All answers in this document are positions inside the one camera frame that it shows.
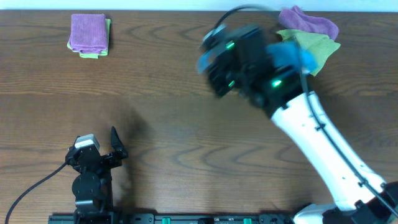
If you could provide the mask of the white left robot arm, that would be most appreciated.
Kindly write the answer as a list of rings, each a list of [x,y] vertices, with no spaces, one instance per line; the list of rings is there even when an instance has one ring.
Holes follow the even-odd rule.
[[[111,170],[122,166],[128,152],[115,127],[111,128],[113,151],[101,155],[94,134],[78,136],[68,148],[65,162],[79,173],[72,183],[76,210],[74,223],[118,223],[120,214],[113,206]]]

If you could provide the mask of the blue microfiber cloth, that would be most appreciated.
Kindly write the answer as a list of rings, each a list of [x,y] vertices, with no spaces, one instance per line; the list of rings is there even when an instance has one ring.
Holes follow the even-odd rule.
[[[292,65],[296,69],[304,68],[308,73],[314,72],[317,61],[309,50],[298,48],[292,41],[270,44],[265,51],[271,55],[273,64],[276,67]],[[197,60],[196,69],[199,74],[204,74],[211,65],[210,57],[217,56],[216,50],[212,49],[203,53]]]

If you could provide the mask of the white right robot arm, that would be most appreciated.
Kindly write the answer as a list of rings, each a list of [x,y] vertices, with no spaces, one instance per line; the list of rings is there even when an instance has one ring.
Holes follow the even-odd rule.
[[[397,184],[388,183],[353,151],[310,89],[313,55],[296,40],[266,44],[258,26],[218,26],[203,39],[197,69],[218,97],[242,92],[300,148],[333,198],[311,204],[294,223],[391,223]]]

